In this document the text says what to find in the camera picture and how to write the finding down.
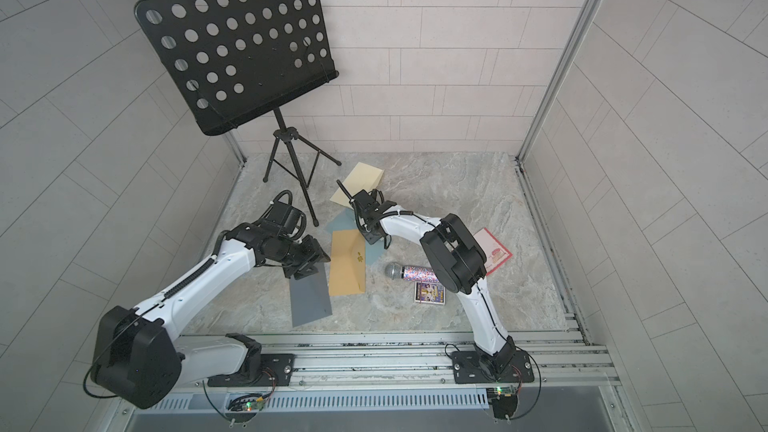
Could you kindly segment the light blue envelope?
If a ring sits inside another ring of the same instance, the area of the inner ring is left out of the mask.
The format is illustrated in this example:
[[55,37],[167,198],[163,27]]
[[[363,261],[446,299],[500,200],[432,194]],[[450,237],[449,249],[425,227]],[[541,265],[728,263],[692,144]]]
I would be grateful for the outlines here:
[[[350,209],[345,209],[343,212],[339,213],[324,227],[324,229],[330,233],[342,230],[358,232],[354,213]],[[385,252],[383,242],[379,241],[376,244],[371,245],[364,241],[364,245],[366,251],[366,265],[372,266]]]

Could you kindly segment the cream yellow envelope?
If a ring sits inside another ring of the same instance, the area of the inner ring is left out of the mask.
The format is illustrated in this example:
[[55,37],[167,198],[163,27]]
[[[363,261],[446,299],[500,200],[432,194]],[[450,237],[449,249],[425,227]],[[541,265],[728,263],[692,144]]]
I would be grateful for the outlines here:
[[[372,189],[377,188],[384,171],[380,168],[358,162],[349,175],[342,181],[346,190],[354,196],[361,190],[370,192]],[[330,201],[351,209],[350,199],[344,194],[344,192],[338,188],[331,196]]]

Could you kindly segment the pink white letter paper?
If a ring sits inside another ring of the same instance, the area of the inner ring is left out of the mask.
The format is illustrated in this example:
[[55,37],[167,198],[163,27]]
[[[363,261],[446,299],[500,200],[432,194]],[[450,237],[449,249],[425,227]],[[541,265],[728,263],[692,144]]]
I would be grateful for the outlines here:
[[486,261],[485,270],[488,275],[498,270],[513,254],[504,246],[487,228],[482,228],[473,235],[478,245],[483,250]]

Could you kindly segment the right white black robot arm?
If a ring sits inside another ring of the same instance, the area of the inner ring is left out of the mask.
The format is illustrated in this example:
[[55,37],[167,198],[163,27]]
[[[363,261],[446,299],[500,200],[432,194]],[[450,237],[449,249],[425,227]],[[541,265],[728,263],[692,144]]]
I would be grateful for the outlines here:
[[386,200],[381,191],[340,190],[352,206],[358,230],[366,242],[385,247],[393,237],[419,244],[439,283],[457,295],[469,319],[479,366],[498,379],[512,369],[517,348],[495,310],[488,290],[486,254],[464,222],[455,214],[424,217]]

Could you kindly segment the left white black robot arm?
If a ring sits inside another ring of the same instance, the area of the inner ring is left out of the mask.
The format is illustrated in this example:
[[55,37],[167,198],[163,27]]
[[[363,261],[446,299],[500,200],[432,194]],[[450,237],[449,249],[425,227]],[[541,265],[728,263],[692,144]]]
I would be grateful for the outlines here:
[[330,258],[306,234],[306,222],[292,192],[283,190],[256,221],[222,231],[212,252],[172,284],[131,308],[106,312],[83,382],[105,389],[107,399],[119,397],[141,409],[189,382],[270,389],[288,384],[291,356],[264,356],[247,335],[228,333],[197,345],[177,340],[209,302],[256,268],[279,269],[293,281],[319,273]]

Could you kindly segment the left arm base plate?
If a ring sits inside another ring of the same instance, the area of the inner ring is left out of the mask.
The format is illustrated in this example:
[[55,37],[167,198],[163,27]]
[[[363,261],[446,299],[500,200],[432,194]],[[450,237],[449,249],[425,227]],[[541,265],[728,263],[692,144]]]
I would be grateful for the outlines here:
[[209,377],[207,385],[219,388],[288,386],[295,359],[294,354],[250,355],[236,372]]

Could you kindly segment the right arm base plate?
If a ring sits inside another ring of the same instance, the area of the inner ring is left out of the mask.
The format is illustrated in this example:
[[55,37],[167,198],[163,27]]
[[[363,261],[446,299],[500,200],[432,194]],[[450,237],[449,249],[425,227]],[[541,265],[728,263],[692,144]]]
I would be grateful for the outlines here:
[[448,353],[456,384],[528,384],[536,381],[530,356],[517,350],[490,357],[477,350]]

